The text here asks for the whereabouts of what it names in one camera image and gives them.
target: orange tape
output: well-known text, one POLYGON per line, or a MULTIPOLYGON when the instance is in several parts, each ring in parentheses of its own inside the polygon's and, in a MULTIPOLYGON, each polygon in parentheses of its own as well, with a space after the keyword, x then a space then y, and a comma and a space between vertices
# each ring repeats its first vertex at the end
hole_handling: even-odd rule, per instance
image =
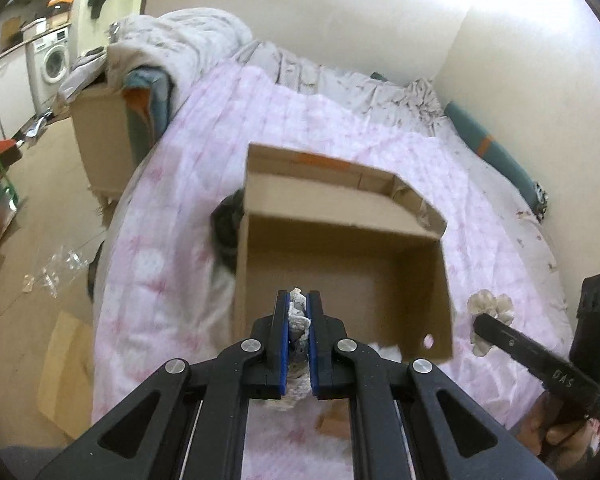
POLYGON ((493 140, 493 137, 491 137, 490 135, 487 135, 480 143, 480 146, 478 146, 478 149, 475 151, 476 155, 478 155, 480 158, 483 158, 484 154, 489 149, 489 146, 491 146, 492 140, 493 140))
POLYGON ((122 97, 126 105, 150 126, 149 98, 151 97, 151 90, 149 88, 125 88, 122 90, 122 97))
POLYGON ((337 160, 327 156, 314 155, 313 153, 298 153, 297 161, 308 166, 327 168, 328 170, 349 171, 351 164, 346 160, 337 160))

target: finger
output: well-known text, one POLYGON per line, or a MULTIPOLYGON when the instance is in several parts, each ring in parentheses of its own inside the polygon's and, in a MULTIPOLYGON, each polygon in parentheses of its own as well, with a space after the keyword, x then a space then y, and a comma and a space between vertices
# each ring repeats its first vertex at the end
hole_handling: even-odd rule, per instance
POLYGON ((555 461, 555 470, 566 471, 575 466, 587 452, 587 447, 591 442, 593 433, 593 427, 587 424, 570 438, 568 440, 568 447, 561 447, 564 451, 560 453, 558 459, 555 461))
POLYGON ((568 422, 567 424, 549 428, 546 432, 546 441, 552 446, 557 446, 572 433, 579 430, 581 431, 581 428, 583 428, 584 425, 582 420, 576 420, 574 422, 568 422))
POLYGON ((547 395, 542 394, 525 415, 523 421, 527 427, 532 430, 538 430, 544 421, 544 413, 546 410, 547 395))
POLYGON ((538 431, 530 431, 528 428, 522 429, 516 435, 516 439, 533 453, 534 456, 538 456, 542 451, 542 440, 540 439, 540 433, 538 431))

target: plastic bag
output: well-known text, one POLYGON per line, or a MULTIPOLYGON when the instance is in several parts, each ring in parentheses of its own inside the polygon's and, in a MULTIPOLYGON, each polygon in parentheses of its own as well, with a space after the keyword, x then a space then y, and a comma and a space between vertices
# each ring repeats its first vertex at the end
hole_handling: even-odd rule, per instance
POLYGON ((89 262, 80 251, 60 247, 51 258, 42 266, 37 275, 25 275, 23 291, 30 292, 33 286, 46 288, 53 298, 58 296, 58 291, 71 283, 82 269, 89 267, 89 262))

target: white tissue paper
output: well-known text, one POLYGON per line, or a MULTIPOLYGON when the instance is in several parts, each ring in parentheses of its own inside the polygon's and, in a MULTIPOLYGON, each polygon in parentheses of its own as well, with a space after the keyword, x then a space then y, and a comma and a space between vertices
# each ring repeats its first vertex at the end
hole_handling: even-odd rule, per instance
POLYGON ((382 359, 388 359, 396 363, 402 362, 402 353, 398 345, 381 347, 378 343, 371 343, 369 346, 378 352, 382 359))
MULTIPOLYGON (((478 314, 489 314, 507 326, 510 326, 513 322, 513 302, 506 294, 501 294, 496 298, 490 290, 479 290, 469 297, 466 306, 469 313, 474 317, 478 314)), ((478 357, 487 355, 493 346, 473 330, 471 332, 471 343, 474 345, 474 355, 478 357)))

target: washing machine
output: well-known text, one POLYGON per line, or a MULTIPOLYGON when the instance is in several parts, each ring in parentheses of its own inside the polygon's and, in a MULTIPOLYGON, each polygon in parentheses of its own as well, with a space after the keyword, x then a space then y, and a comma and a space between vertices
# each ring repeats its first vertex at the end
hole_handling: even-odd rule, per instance
POLYGON ((62 80, 69 73, 69 28, 45 34, 27 45, 31 95, 38 115, 53 103, 62 80))

